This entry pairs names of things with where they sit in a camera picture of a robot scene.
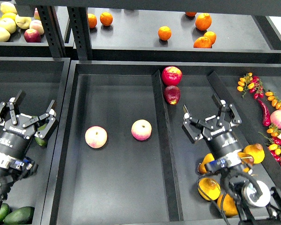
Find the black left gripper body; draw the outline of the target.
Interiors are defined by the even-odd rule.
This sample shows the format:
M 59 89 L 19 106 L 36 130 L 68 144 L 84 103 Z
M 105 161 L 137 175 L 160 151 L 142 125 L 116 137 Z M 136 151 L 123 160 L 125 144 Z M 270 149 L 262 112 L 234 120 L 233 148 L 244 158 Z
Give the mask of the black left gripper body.
M 34 119 L 32 116 L 26 114 L 16 115 L 17 124 L 13 124 L 12 120 L 9 119 L 5 122 L 5 131 L 16 134 L 24 139 L 31 139 L 37 132 L 35 124 L 30 124 L 30 119 Z

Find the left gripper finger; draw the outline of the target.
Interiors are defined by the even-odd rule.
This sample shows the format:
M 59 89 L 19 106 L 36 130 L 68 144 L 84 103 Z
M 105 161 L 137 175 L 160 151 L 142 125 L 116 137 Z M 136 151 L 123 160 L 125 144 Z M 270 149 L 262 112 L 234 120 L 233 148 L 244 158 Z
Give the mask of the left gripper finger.
M 22 128 L 26 129 L 26 136 L 34 136 L 45 140 L 50 138 L 58 124 L 55 117 L 56 104 L 56 101 L 52 100 L 45 113 L 32 117 L 23 123 Z
M 10 119 L 13 125 L 18 124 L 17 115 L 20 114 L 19 105 L 25 98 L 26 93 L 23 90 L 19 90 L 15 97 L 11 97 L 8 102 L 0 103 L 0 126 L 3 126 L 7 121 L 6 118 L 10 115 Z

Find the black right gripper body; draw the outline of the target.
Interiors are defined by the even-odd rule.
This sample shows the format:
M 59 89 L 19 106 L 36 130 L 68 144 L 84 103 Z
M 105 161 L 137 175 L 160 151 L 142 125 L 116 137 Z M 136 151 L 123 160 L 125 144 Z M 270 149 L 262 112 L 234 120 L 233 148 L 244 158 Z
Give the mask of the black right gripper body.
M 211 141 L 214 137 L 229 132 L 231 125 L 227 121 L 219 122 L 217 118 L 211 118 L 203 123 L 202 136 Z

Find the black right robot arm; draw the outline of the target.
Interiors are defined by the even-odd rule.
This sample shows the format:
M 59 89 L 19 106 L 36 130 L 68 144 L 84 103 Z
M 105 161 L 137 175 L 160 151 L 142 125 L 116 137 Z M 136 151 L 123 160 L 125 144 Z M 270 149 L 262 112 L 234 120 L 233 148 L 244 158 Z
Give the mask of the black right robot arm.
M 192 143 L 205 140 L 214 159 L 206 163 L 201 178 L 220 175 L 224 196 L 236 206 L 240 225 L 281 225 L 281 191 L 244 172 L 247 162 L 240 158 L 242 146 L 232 128 L 242 120 L 235 106 L 212 96 L 218 113 L 204 120 L 196 119 L 184 105 L 183 130 Z

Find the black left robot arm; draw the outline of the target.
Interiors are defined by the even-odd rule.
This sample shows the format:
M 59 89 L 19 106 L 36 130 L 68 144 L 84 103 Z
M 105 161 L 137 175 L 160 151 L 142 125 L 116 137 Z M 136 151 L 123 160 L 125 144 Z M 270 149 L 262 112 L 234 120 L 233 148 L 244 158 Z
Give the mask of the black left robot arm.
M 0 103 L 0 209 L 11 187 L 37 170 L 35 161 L 26 156 L 33 138 L 47 141 L 58 125 L 55 100 L 39 116 L 20 113 L 25 95 L 20 90 L 9 101 Z

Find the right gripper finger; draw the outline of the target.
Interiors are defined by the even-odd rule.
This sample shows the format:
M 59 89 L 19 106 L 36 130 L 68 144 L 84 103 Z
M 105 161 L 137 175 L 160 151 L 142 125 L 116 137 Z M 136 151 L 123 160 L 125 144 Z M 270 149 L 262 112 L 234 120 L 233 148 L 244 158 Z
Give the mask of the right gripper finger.
M 184 121 L 182 129 L 190 139 L 191 143 L 196 143 L 201 139 L 205 139 L 207 141 L 212 140 L 210 132 L 214 131 L 214 125 L 208 123 L 207 120 L 194 118 L 185 104 L 183 104 L 183 111 Z
M 223 127 L 229 124 L 230 127 L 238 126 L 242 120 L 237 112 L 233 103 L 227 103 L 225 100 L 220 99 L 217 94 L 212 95 L 212 100 L 218 107 L 217 126 Z

